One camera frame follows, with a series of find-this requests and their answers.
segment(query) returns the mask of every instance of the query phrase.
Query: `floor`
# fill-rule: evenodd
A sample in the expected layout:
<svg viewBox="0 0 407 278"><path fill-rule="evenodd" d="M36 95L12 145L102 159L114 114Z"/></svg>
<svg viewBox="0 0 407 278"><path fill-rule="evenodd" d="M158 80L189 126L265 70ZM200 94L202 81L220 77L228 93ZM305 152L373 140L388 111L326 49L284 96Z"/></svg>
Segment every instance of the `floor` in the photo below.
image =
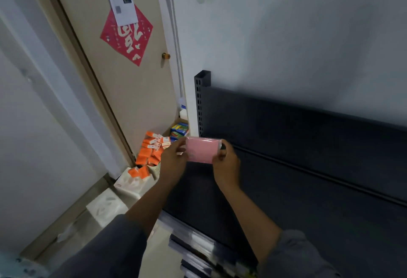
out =
<svg viewBox="0 0 407 278"><path fill-rule="evenodd" d="M135 199L117 191L115 193L129 208L135 203ZM101 230L102 228L86 210L72 225L68 239L51 244L36 261L52 272L85 246ZM155 224L147 241L139 278L181 278L184 276L180 270L182 255L168 247L170 235L171 231L166 226L159 221Z"/></svg>

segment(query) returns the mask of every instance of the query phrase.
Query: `red logo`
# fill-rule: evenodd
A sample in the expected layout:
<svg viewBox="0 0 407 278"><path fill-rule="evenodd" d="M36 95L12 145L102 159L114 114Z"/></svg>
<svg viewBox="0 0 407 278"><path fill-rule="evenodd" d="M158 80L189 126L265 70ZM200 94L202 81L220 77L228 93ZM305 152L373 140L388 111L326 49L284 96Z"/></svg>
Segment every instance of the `red logo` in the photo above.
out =
<svg viewBox="0 0 407 278"><path fill-rule="evenodd" d="M118 27L113 10L110 10L100 38L118 53L140 66L153 26L137 6L134 5L134 7L138 23Z"/></svg>

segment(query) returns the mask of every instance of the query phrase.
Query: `gray sleeve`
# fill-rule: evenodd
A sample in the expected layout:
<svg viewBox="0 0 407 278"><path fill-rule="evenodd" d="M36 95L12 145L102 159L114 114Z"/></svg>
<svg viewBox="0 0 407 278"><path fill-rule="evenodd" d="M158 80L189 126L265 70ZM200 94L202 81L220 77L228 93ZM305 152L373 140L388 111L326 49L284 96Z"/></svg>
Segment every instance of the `gray sleeve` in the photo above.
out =
<svg viewBox="0 0 407 278"><path fill-rule="evenodd" d="M118 215L50 278L138 277L146 243L141 228Z"/></svg>
<svg viewBox="0 0 407 278"><path fill-rule="evenodd" d="M297 230L281 233L277 247L259 267L259 277L317 277L337 278L341 275L326 262L318 250Z"/></svg>

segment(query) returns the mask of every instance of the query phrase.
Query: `pink card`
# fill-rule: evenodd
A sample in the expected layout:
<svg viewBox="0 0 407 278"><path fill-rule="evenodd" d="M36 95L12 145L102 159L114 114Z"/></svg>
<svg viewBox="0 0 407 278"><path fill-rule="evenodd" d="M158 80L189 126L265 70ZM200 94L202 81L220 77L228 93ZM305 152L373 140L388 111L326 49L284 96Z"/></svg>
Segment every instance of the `pink card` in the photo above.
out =
<svg viewBox="0 0 407 278"><path fill-rule="evenodd" d="M221 149L220 139L186 137L186 153L193 162L212 163L212 158Z"/></svg>

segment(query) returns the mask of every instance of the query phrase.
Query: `person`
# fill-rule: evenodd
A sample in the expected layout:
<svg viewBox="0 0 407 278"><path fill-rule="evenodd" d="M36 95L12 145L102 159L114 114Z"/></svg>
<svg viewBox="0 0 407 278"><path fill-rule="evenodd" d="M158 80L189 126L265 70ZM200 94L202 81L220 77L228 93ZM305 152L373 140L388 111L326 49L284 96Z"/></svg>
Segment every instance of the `person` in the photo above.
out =
<svg viewBox="0 0 407 278"><path fill-rule="evenodd" d="M282 230L240 189L240 160L226 140L213 157L215 181L229 202L259 262L259 277L340 277L301 231ZM188 159L174 142L161 156L160 178L126 214L118 215L51 277L137 277L146 240Z"/></svg>

